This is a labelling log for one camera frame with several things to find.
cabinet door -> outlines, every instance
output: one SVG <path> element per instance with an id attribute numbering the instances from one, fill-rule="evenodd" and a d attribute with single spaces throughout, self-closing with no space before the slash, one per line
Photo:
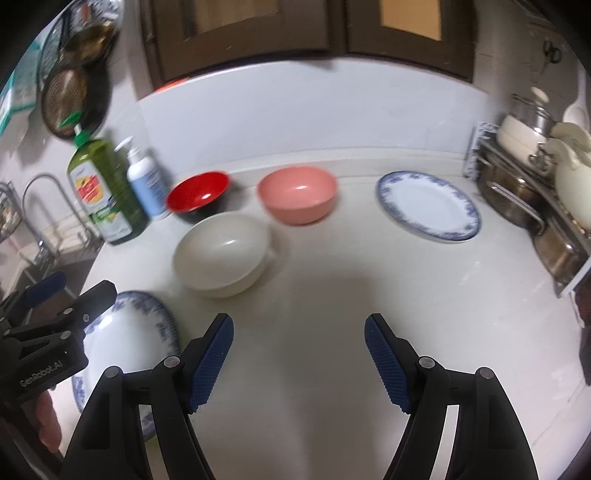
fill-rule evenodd
<path id="1" fill-rule="evenodd" d="M 329 48 L 325 0 L 151 0 L 163 81 L 269 53 Z"/>
<path id="2" fill-rule="evenodd" d="M 346 0 L 351 53 L 392 57 L 472 81 L 472 0 Z"/>

white teapot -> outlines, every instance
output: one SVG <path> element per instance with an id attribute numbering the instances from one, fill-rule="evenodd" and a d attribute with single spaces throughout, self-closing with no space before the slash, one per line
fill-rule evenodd
<path id="1" fill-rule="evenodd" d="M 558 124 L 544 145 L 557 165 L 554 185 L 564 207 L 585 229 L 591 230 L 591 136 L 572 124 Z"/>

white wall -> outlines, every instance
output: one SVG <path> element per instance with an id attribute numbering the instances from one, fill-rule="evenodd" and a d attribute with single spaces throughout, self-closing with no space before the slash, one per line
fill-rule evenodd
<path id="1" fill-rule="evenodd" d="M 217 72 L 142 99 L 172 176 L 301 150 L 400 147 L 463 153 L 486 95 L 387 61 L 279 61 Z"/>

blue and white plate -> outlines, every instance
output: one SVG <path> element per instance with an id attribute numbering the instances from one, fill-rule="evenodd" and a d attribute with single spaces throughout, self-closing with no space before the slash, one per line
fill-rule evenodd
<path id="1" fill-rule="evenodd" d="M 474 238 L 482 220 L 474 202 L 446 180 L 417 171 L 395 171 L 379 179 L 382 207 L 403 227 L 441 242 Z"/>
<path id="2" fill-rule="evenodd" d="M 117 365 L 125 373 L 148 370 L 181 352 L 173 316 L 159 300 L 142 291 L 119 293 L 115 305 L 85 332 L 88 366 L 72 377 L 72 392 L 80 412 L 107 367 Z M 144 440 L 148 440 L 156 433 L 152 410 L 140 405 L 139 416 Z"/>

green bottle cap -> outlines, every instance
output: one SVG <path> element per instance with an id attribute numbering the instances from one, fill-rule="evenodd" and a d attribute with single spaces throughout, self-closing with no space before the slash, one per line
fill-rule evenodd
<path id="1" fill-rule="evenodd" d="M 74 125 L 74 132 L 76 133 L 76 136 L 74 137 L 74 145 L 77 148 L 87 144 L 90 140 L 90 134 L 86 130 L 82 130 L 82 126 L 80 125 L 80 117 L 82 117 L 82 111 L 78 110 L 66 118 L 62 123 L 60 123 L 60 128 Z"/>

